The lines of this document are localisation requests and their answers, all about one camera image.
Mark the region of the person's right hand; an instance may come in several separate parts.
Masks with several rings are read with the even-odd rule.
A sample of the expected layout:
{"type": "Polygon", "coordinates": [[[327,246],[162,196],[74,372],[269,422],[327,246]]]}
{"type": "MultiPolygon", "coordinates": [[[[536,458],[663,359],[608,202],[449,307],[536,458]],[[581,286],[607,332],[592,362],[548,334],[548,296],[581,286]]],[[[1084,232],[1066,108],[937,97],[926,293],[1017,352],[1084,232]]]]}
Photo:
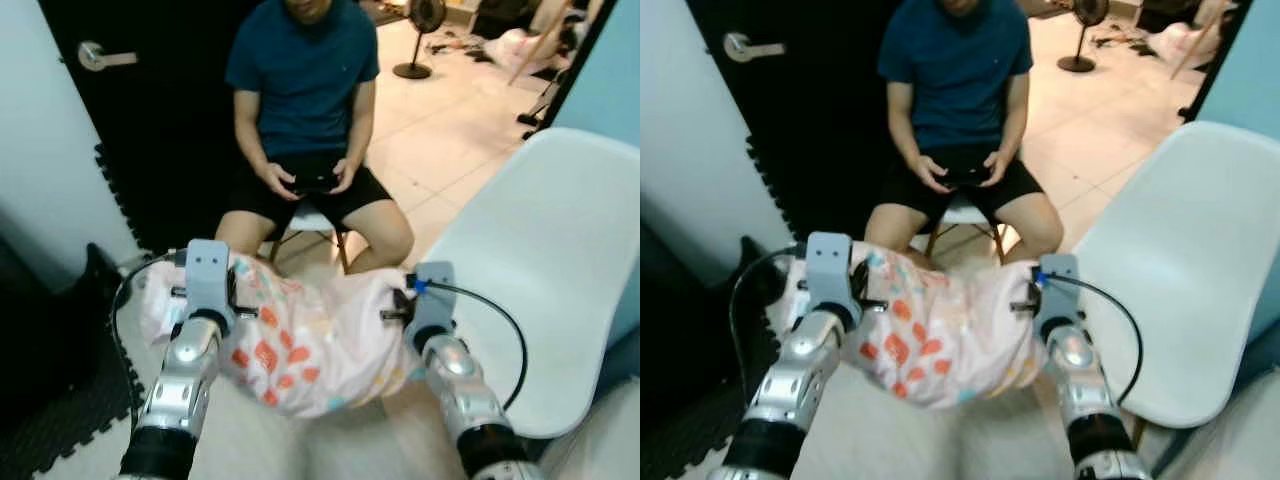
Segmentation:
{"type": "Polygon", "coordinates": [[[925,187],[940,195],[950,195],[952,192],[950,187],[940,182],[947,175],[948,170],[936,164],[932,157],[916,155],[906,160],[906,164],[925,187]]]}
{"type": "Polygon", "coordinates": [[[252,169],[260,180],[279,197],[285,201],[297,201],[300,197],[291,189],[294,177],[280,165],[268,161],[253,161],[252,169]]]}

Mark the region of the person's left hand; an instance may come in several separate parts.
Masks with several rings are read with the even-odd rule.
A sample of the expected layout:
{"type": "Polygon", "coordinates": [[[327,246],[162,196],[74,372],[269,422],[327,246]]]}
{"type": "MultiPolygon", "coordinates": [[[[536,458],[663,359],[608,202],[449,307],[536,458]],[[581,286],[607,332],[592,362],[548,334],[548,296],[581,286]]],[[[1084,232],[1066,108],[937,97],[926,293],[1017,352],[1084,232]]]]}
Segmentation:
{"type": "Polygon", "coordinates": [[[986,188],[1000,183],[1012,160],[1014,154],[1005,150],[989,154],[989,156],[983,161],[983,166],[987,169],[989,175],[986,180],[979,183],[979,187],[986,188]]]}
{"type": "Polygon", "coordinates": [[[342,157],[332,170],[335,178],[335,186],[329,191],[329,195],[340,195],[346,192],[353,183],[353,178],[361,166],[362,160],[360,157],[342,157]]]}

